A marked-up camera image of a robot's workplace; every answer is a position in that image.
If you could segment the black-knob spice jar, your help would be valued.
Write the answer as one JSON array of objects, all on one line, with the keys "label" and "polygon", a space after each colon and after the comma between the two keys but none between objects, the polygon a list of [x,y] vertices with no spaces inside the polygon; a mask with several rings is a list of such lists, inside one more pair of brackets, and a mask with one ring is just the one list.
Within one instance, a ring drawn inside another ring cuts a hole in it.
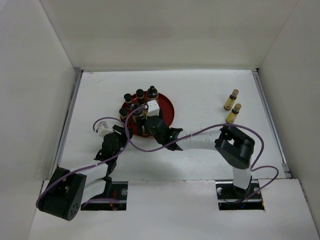
[{"label": "black-knob spice jar", "polygon": [[159,92],[154,85],[151,85],[146,91],[146,96],[148,101],[158,101]]},{"label": "black-knob spice jar", "polygon": [[143,118],[146,115],[145,106],[139,103],[133,103],[130,106],[130,111],[133,112],[132,116]]}]

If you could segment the small black-cap spice bottle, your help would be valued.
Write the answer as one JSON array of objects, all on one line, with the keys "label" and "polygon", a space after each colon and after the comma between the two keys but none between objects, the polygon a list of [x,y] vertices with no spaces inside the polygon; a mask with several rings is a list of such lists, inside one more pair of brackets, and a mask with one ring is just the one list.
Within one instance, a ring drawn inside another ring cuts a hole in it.
[{"label": "small black-cap spice bottle", "polygon": [[129,115],[129,111],[126,107],[122,107],[119,109],[120,120],[125,123]]},{"label": "small black-cap spice bottle", "polygon": [[130,110],[131,109],[131,105],[133,103],[133,98],[132,98],[132,95],[130,93],[126,93],[124,96],[124,101],[125,101],[125,104],[126,104],[126,107]]},{"label": "small black-cap spice bottle", "polygon": [[140,105],[144,105],[146,103],[145,92],[144,92],[143,89],[137,89],[136,90],[136,97],[137,97],[138,103]]}]

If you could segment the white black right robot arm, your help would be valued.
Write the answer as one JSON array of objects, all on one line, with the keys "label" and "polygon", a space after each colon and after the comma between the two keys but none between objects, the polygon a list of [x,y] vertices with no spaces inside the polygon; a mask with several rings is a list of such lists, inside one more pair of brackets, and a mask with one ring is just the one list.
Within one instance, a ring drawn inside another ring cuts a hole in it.
[{"label": "white black right robot arm", "polygon": [[255,141],[237,127],[224,125],[218,131],[208,130],[191,134],[181,128],[169,127],[157,115],[148,116],[144,126],[158,144],[170,151],[217,151],[232,166],[233,194],[238,198],[244,198],[250,192],[250,164]]}]

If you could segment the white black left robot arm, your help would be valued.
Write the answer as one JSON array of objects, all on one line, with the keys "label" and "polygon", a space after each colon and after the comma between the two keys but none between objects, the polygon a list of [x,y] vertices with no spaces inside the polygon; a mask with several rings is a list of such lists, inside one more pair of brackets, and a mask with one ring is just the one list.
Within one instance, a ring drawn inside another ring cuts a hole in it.
[{"label": "white black left robot arm", "polygon": [[41,212],[71,221],[79,210],[86,210],[91,204],[104,203],[108,207],[123,204],[122,190],[113,188],[110,174],[132,136],[132,128],[126,132],[124,127],[114,125],[103,137],[101,149],[92,162],[79,170],[58,167],[54,171],[36,207]]}]

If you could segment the red round tray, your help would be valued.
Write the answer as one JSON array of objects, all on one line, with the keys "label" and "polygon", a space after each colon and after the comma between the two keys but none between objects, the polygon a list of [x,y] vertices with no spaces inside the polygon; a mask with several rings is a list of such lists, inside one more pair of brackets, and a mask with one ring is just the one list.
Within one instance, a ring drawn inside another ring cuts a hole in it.
[{"label": "red round tray", "polygon": [[[145,98],[145,104],[147,104],[148,98],[147,98],[147,91],[144,91],[144,98]],[[138,103],[138,99],[137,99],[137,95],[132,94],[132,104],[133,103]],[[162,111],[162,117],[164,119],[164,122],[170,126],[174,120],[174,116],[175,116],[175,110],[174,110],[174,106],[171,103],[171,101],[163,94],[158,93],[158,101],[157,103],[159,104],[160,110]],[[125,101],[123,102],[122,106],[120,108],[127,108],[126,107],[126,103]],[[136,125],[136,120],[135,117],[133,117],[133,115],[131,117],[128,118],[128,123],[127,126],[129,128],[132,128],[133,131],[133,135],[137,136],[137,137],[141,137],[141,138],[152,138],[153,136],[148,134],[147,136],[141,136],[138,133],[138,128]]]}]

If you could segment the front yellow sauce bottle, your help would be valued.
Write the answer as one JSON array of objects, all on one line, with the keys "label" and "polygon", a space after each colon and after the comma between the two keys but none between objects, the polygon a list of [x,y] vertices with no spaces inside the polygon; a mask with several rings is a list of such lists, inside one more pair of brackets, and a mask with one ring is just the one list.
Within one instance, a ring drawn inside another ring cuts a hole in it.
[{"label": "front yellow sauce bottle", "polygon": [[240,109],[242,108],[242,105],[240,103],[237,103],[234,108],[231,110],[231,112],[226,117],[225,121],[228,124],[233,124],[240,112]]}]

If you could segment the yellow sauce bottle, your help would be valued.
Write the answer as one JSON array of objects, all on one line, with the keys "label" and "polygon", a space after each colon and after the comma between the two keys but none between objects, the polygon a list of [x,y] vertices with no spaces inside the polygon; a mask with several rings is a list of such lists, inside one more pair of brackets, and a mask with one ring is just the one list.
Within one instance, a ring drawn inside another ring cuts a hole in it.
[{"label": "yellow sauce bottle", "polygon": [[226,117],[225,121],[228,124],[233,124],[240,112],[240,109],[242,108],[242,105],[240,103],[237,103],[234,108],[231,110],[231,112]]},{"label": "yellow sauce bottle", "polygon": [[236,102],[237,96],[239,94],[238,89],[234,89],[232,93],[229,95],[228,99],[226,100],[223,108],[227,111],[231,110],[233,108],[233,105]]}]

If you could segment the back yellow sauce bottle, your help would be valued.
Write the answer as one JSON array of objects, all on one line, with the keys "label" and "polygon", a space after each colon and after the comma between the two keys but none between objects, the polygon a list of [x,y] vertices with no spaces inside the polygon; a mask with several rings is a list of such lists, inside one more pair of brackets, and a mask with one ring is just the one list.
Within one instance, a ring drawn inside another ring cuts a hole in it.
[{"label": "back yellow sauce bottle", "polygon": [[237,96],[239,94],[238,89],[234,89],[232,93],[229,95],[228,99],[226,100],[223,108],[227,111],[231,110],[233,108],[233,105],[236,102]]}]

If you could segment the left metal table rail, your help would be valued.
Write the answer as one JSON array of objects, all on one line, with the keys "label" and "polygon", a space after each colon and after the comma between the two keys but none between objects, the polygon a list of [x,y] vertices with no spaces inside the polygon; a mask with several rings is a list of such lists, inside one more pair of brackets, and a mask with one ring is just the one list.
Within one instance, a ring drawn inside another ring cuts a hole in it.
[{"label": "left metal table rail", "polygon": [[67,134],[68,134],[69,127],[70,127],[70,122],[72,119],[72,115],[73,115],[73,111],[74,111],[74,107],[75,107],[75,103],[76,103],[76,99],[77,99],[77,95],[78,95],[78,91],[80,88],[80,83],[81,83],[83,71],[84,71],[80,67],[74,67],[73,69],[75,71],[73,86],[72,86],[72,90],[70,93],[68,106],[66,109],[66,114],[65,114],[65,118],[64,118],[64,122],[63,122],[63,126],[62,126],[61,135],[60,135],[57,149],[56,149],[56,152],[55,152],[55,155],[53,158],[53,163],[50,167],[48,178],[50,178],[53,175],[55,169],[60,165],[60,162],[62,159],[62,154],[63,154],[65,143],[66,143],[66,139],[67,139]]}]

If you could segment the metal table rail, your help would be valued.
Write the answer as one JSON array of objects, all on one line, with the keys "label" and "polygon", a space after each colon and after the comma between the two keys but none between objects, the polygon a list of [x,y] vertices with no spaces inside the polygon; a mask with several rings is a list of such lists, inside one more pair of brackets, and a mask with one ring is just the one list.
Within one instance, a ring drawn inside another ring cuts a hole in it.
[{"label": "metal table rail", "polygon": [[66,109],[66,114],[65,114],[65,118],[64,118],[64,122],[63,122],[63,126],[62,126],[61,135],[60,135],[57,149],[56,149],[56,152],[55,152],[55,155],[53,158],[53,163],[50,167],[48,178],[50,178],[53,175],[55,169],[60,165],[60,162],[62,159],[62,154],[63,154],[65,143],[66,143],[66,139],[67,139],[67,134],[68,134],[69,127],[70,127],[70,122],[72,119],[72,115],[73,115],[73,111],[74,111],[74,107],[75,107],[75,103],[76,103],[76,99],[77,99],[77,95],[78,95],[78,91],[80,88],[80,83],[81,83],[83,71],[84,71],[80,67],[74,67],[73,69],[75,71],[73,86],[72,86],[72,90],[70,93],[68,106]]},{"label": "metal table rail", "polygon": [[263,86],[262,86],[262,83],[261,83],[261,80],[260,80],[260,76],[259,76],[258,70],[254,69],[254,70],[251,71],[251,73],[252,73],[254,82],[256,84],[256,88],[257,88],[258,94],[260,96],[260,99],[261,99],[261,102],[262,102],[262,105],[263,105],[263,109],[264,109],[264,112],[265,112],[269,127],[270,127],[271,132],[272,132],[271,135],[273,137],[273,140],[274,140],[275,144],[277,145],[277,151],[280,154],[280,159],[282,161],[281,165],[282,165],[282,169],[284,171],[285,178],[286,179],[291,179],[292,178],[291,171],[290,171],[290,168],[288,166],[288,163],[287,163],[287,160],[286,160],[286,157],[285,157],[285,154],[284,154],[281,142],[280,142],[280,138],[279,138],[278,132],[276,130],[276,126],[275,126],[275,123],[274,123],[274,120],[273,120],[273,117],[272,117],[272,114],[271,114],[271,111],[270,111],[270,108],[269,108],[269,105],[268,105],[268,102],[267,102],[267,99],[266,99],[266,95],[265,95],[264,90],[263,90]]}]

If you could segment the right metal table rail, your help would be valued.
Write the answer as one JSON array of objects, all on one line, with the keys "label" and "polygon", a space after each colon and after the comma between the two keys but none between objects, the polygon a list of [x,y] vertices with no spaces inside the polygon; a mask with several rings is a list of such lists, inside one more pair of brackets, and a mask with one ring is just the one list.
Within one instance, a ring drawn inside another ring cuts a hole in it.
[{"label": "right metal table rail", "polygon": [[263,105],[263,109],[264,109],[264,112],[265,112],[269,127],[270,127],[271,132],[272,132],[271,135],[273,137],[273,140],[274,140],[275,144],[277,145],[277,151],[280,154],[280,159],[282,161],[281,165],[282,165],[282,169],[284,171],[285,178],[286,179],[291,179],[292,178],[291,171],[290,171],[290,168],[288,166],[288,163],[287,163],[287,160],[286,160],[286,157],[285,157],[285,154],[284,154],[281,142],[280,142],[280,138],[279,138],[278,132],[276,130],[276,126],[275,126],[275,123],[274,123],[274,120],[273,120],[273,117],[272,117],[272,114],[271,114],[271,111],[270,111],[270,108],[269,108],[269,105],[268,105],[268,102],[267,102],[267,99],[266,99],[266,95],[265,95],[264,90],[263,90],[263,86],[262,86],[262,83],[261,83],[261,80],[260,80],[260,76],[259,76],[258,70],[254,69],[254,70],[251,71],[251,73],[252,73],[254,82],[256,84],[256,88],[257,88],[258,94],[260,96],[260,99],[261,99],[261,102],[262,102],[262,105]]}]

